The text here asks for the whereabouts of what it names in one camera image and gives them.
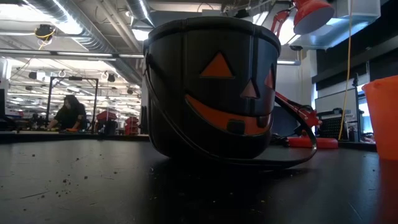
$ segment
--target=ductwork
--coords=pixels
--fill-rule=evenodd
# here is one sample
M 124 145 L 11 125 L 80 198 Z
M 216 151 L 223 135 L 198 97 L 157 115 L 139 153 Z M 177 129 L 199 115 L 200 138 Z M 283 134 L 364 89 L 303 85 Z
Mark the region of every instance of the ductwork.
M 135 19 L 139 19 L 152 27 L 154 23 L 149 17 L 150 7 L 145 0 L 126 0 L 127 8 Z
M 49 16 L 51 22 L 66 34 L 80 34 L 74 37 L 89 52 L 115 53 L 115 48 L 105 39 L 80 8 L 72 0 L 23 0 L 27 5 Z M 106 62 L 113 66 L 129 83 L 141 85 L 142 77 L 126 62 L 118 58 Z

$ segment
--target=orange plastic cup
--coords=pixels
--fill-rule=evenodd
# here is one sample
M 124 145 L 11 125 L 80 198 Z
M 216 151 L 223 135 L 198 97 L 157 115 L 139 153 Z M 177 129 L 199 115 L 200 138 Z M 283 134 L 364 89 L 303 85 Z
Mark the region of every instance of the orange plastic cup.
M 374 80 L 362 90 L 368 101 L 379 157 L 398 160 L 398 75 Z

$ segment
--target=desk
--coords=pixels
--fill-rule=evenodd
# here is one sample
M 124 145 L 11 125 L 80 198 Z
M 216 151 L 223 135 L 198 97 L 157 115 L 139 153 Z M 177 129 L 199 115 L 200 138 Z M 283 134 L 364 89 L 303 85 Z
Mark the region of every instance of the desk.
M 398 223 L 397 170 L 352 149 L 256 172 L 177 163 L 149 142 L 2 144 L 0 223 Z

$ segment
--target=orange triangle nose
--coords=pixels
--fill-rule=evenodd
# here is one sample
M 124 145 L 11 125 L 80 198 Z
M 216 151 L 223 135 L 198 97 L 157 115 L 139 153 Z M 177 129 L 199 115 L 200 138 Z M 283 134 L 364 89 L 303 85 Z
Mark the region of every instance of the orange triangle nose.
M 256 98 L 258 99 L 259 96 L 256 92 L 256 90 L 254 89 L 254 85 L 253 82 L 251 80 L 249 80 L 248 84 L 246 85 L 246 87 L 244 88 L 243 92 L 241 93 L 241 97 L 244 98 Z
M 201 77 L 215 78 L 233 78 L 231 71 L 221 53 L 218 53 L 214 59 L 207 65 L 200 74 Z

